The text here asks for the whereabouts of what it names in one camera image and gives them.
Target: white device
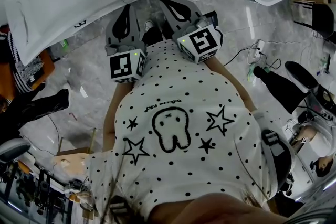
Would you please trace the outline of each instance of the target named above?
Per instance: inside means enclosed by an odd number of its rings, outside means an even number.
[[[177,45],[195,63],[215,56],[221,47],[212,24],[178,38]]]
[[[109,57],[111,79],[118,83],[136,81],[142,78],[146,55],[141,49],[130,50]]]

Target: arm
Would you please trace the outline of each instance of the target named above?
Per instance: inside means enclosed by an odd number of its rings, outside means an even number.
[[[110,107],[106,113],[103,129],[103,152],[112,150],[116,139],[114,130],[114,118],[117,108],[122,99],[133,88],[133,82],[118,84],[114,92]]]
[[[240,82],[234,76],[232,76],[232,74],[227,71],[225,67],[223,67],[223,65],[220,63],[220,61],[218,61],[216,57],[211,57],[210,59],[204,61],[204,63],[210,68],[211,71],[221,74],[233,84],[233,86],[237,89],[241,99],[243,100],[245,107],[250,112],[257,110],[252,102],[250,95],[245,90],[243,85],[241,85]]]

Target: orange object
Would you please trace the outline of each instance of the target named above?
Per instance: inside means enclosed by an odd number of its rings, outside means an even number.
[[[30,174],[30,169],[28,168],[27,165],[25,165],[24,163],[22,163],[21,161],[18,161],[19,164],[19,169],[24,172],[25,174]]]

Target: black pants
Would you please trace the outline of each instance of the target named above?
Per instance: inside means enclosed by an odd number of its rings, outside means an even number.
[[[142,41],[148,46],[159,43],[163,41],[162,34],[166,39],[171,39],[174,34],[167,21],[163,24],[162,33],[154,26],[143,35]]]
[[[43,116],[69,107],[69,91],[60,90],[53,96],[32,101],[37,93],[44,88],[40,85],[36,90],[16,97],[8,109],[0,114],[0,144],[18,138],[18,131],[27,122],[38,120]]]
[[[272,71],[267,73],[263,68],[256,67],[253,73],[263,81],[269,92],[289,114],[292,114],[301,101],[308,95],[307,93],[303,93],[293,82]]]

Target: star print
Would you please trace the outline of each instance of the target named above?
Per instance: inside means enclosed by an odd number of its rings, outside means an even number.
[[[210,146],[211,140],[212,138],[210,138],[207,142],[205,142],[202,138],[202,146],[200,146],[199,148],[204,148],[206,154],[208,154],[209,150],[214,150],[215,148],[213,146]]]
[[[135,144],[131,140],[129,140],[128,138],[124,138],[124,141],[127,141],[130,149],[127,150],[123,155],[132,156],[133,160],[134,160],[134,165],[137,165],[139,156],[150,156],[147,152],[145,152],[142,149],[142,145],[143,145],[144,140],[145,140],[145,137]]]
[[[229,120],[227,118],[224,117],[224,108],[225,106],[223,106],[223,108],[220,110],[220,112],[218,113],[218,115],[216,114],[212,114],[210,112],[206,112],[210,119],[212,120],[212,123],[210,124],[210,126],[208,127],[208,129],[206,129],[207,131],[214,129],[214,128],[218,128],[221,133],[225,136],[225,125],[234,122],[233,120]]]
[[[130,121],[130,125],[127,126],[127,129],[131,128],[131,132],[132,132],[133,128],[135,128],[135,127],[138,126],[138,123],[135,122],[136,120],[137,120],[137,117],[135,117],[134,120],[129,120]]]

